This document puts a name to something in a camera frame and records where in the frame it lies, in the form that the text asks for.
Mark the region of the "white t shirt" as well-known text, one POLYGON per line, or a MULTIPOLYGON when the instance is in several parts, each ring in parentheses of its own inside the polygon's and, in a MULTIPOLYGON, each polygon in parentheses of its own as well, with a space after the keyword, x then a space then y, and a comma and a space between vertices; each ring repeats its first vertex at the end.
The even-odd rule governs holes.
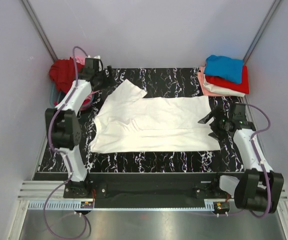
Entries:
POLYGON ((220 150, 211 128, 198 121, 210 111, 207 96, 147 98, 129 80, 104 101, 94 118, 94 153, 202 152, 220 150))

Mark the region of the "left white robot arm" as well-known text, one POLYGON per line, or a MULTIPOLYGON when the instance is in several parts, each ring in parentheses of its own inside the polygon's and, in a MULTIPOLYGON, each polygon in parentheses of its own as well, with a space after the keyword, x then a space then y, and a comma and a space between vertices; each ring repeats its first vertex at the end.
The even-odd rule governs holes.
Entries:
POLYGON ((89 95, 107 88, 114 78, 110 65, 101 71, 84 67, 77 76, 83 78, 74 80, 64 99, 45 111, 45 122, 48 144, 62 157, 68 171, 63 185, 70 194, 80 198, 90 193, 91 182, 79 149, 81 128, 77 114, 89 95))

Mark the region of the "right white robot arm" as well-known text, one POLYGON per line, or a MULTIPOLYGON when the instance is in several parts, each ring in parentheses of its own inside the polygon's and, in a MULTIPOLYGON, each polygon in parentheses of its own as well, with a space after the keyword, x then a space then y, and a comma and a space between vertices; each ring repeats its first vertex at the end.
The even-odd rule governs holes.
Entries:
POLYGON ((268 164, 257 139, 261 131, 247 120, 246 105, 235 103, 228 112, 217 107, 199 123, 207 124, 211 119, 214 121, 210 124, 209 135, 219 141, 231 137, 245 170, 241 177, 218 173, 206 188, 197 187, 196 191, 233 198, 238 209, 249 211, 257 218, 273 214, 283 190, 284 177, 268 164))

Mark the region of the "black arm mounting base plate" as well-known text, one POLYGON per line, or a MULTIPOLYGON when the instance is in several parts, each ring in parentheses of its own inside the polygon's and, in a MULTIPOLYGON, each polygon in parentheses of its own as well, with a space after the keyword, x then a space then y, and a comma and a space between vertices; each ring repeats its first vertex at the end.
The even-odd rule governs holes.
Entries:
POLYGON ((220 173, 90 173, 85 181, 65 186, 66 199, 94 199, 103 209, 205 208, 204 201, 225 200, 220 173))

